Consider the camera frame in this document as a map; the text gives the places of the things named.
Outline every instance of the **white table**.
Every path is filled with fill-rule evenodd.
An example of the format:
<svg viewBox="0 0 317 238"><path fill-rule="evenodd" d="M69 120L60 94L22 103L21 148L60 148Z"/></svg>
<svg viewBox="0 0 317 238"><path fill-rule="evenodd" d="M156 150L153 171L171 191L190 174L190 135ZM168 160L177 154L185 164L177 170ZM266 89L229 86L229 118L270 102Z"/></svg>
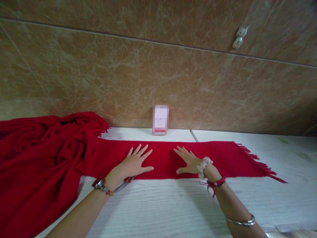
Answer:
<svg viewBox="0 0 317 238"><path fill-rule="evenodd" d="M289 145L268 135L211 131L192 131L192 134L198 141L236 140L289 182L282 184L271 178L227 179L265 231L317 228L317 187L313 183L316 161L308 161L315 159L312 151L316 152L316 144L312 139L279 137L290 142ZM168 135L154 136L152 129L112 128L102 138L195 142L192 134L189 130L169 130ZM294 144L298 148L295 152L291 149ZM81 180L77 201L38 237L45 237L92 191L93 181L90 177ZM102 209L88 237L230 236L218 201L209 197L206 187L196 179L163 179L136 180L116 193Z"/></svg>
<svg viewBox="0 0 317 238"><path fill-rule="evenodd" d="M265 231L317 229L317 140L308 137L192 130L197 141L234 141L266 163L277 177L227 182Z"/></svg>

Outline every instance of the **brown wall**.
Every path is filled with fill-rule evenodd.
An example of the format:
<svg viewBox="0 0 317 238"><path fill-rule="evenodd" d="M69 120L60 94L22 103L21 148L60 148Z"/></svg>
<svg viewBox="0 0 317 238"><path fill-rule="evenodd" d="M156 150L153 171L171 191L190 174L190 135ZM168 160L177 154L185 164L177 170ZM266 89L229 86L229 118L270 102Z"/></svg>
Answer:
<svg viewBox="0 0 317 238"><path fill-rule="evenodd" d="M6 1L0 120L96 111L151 127L166 104L170 128L299 135L317 122L314 2Z"/></svg>

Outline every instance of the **folded red cloth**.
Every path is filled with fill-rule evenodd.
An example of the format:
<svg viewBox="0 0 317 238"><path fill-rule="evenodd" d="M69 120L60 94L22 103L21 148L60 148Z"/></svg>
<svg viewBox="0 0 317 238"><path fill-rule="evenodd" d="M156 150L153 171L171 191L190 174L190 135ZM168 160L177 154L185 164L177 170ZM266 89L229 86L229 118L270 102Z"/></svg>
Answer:
<svg viewBox="0 0 317 238"><path fill-rule="evenodd" d="M135 179L198 178L197 174L176 174L178 168L186 166L183 159L173 150L180 146L185 147L188 151L191 150L198 158L208 156L225 177L269 176L285 182L274 177L273 175L276 173L271 171L266 164L257 162L256 160L259 158L250 154L246 147L233 141L162 142L92 138L88 141L86 148L86 156L89 158L85 157L76 168L85 175L102 179L113 167L123 161L131 147L136 148L139 144L142 146L148 144L147 151L153 149L152 154L143 162L142 166L153 166L154 170L140 174Z"/></svg>
<svg viewBox="0 0 317 238"><path fill-rule="evenodd" d="M197 178L176 174L176 169L186 165L173 151L179 145L200 158L210 157L226 177L270 176L284 182L234 142L97 138L108 128L93 112L0 122L0 237L36 236L75 201L81 175L104 178L139 143L153 149L143 166L155 169L137 179Z"/></svg>

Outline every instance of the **finger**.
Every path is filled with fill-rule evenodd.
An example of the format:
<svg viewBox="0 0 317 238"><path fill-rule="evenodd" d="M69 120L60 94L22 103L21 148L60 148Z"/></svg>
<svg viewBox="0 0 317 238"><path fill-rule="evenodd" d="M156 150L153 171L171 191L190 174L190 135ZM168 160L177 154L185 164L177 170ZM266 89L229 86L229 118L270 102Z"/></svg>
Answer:
<svg viewBox="0 0 317 238"><path fill-rule="evenodd" d="M148 167L141 167L141 172L142 173L145 173L145 172L150 172L150 171L152 171L153 169L154 169L154 167L152 167L152 166L148 166Z"/></svg>
<svg viewBox="0 0 317 238"><path fill-rule="evenodd" d="M147 144L146 146L144 146L139 152L141 155L143 155L144 151L146 151L146 149L149 147L149 145Z"/></svg>
<svg viewBox="0 0 317 238"><path fill-rule="evenodd" d="M129 150L128 156L132 155L133 147Z"/></svg>
<svg viewBox="0 0 317 238"><path fill-rule="evenodd" d="M178 170L176 170L176 173L177 173L177 174L187 173L187 167L179 168Z"/></svg>
<svg viewBox="0 0 317 238"><path fill-rule="evenodd" d="M142 162L152 153L152 149L146 152L144 155L141 156Z"/></svg>
<svg viewBox="0 0 317 238"><path fill-rule="evenodd" d="M177 149L174 149L174 151L182 158L184 159L184 154L182 152L180 152L179 150Z"/></svg>
<svg viewBox="0 0 317 238"><path fill-rule="evenodd" d="M181 147L177 146L177 149L178 149L180 152L182 152L183 154L185 154L185 151L184 151Z"/></svg>
<svg viewBox="0 0 317 238"><path fill-rule="evenodd" d="M135 149L135 151L133 152L133 155L137 154L137 152L139 152L140 148L141 148L141 144L139 144L139 146Z"/></svg>
<svg viewBox="0 0 317 238"><path fill-rule="evenodd" d="M189 154L188 150L185 149L185 147L182 147L182 149Z"/></svg>

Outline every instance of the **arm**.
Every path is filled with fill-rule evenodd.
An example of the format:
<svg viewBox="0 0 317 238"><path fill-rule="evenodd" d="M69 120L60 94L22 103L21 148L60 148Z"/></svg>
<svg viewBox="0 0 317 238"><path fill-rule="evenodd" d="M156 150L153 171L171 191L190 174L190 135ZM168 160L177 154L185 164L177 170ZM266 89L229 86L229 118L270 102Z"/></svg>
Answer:
<svg viewBox="0 0 317 238"><path fill-rule="evenodd" d="M184 147L177 147L178 150L174 149L174 151L186 162L187 167L179 168L176 173L192 173L198 174L199 170L197 165L201 164L201 159L197 158L191 151L188 152ZM215 182L221 179L221 175L217 168L212 164L209 164L203 170L205 176L209 181ZM237 198L235 193L231 190L227 183L222 184L219 187L216 187L216 197L219 201L221 210L224 215L231 220L243 222L250 220L251 214L246 209L246 207L242 204L242 202ZM238 237L246 237L246 238L267 238L265 232L262 228L255 223L250 227L241 226L234 224L232 222L227 221L228 228L230 230L231 235L234 238Z"/></svg>
<svg viewBox="0 0 317 238"><path fill-rule="evenodd" d="M142 162L152 153L152 150L141 156L148 148L148 145L141 150L140 148L141 144L134 152L133 148L131 148L124 161L113 168L106 176L105 186L108 190L114 191L126 177L136 176L154 169L150 166L141 167ZM60 223L57 224L46 238L86 237L108 198L109 195L105 192L94 189L63 220L61 220Z"/></svg>

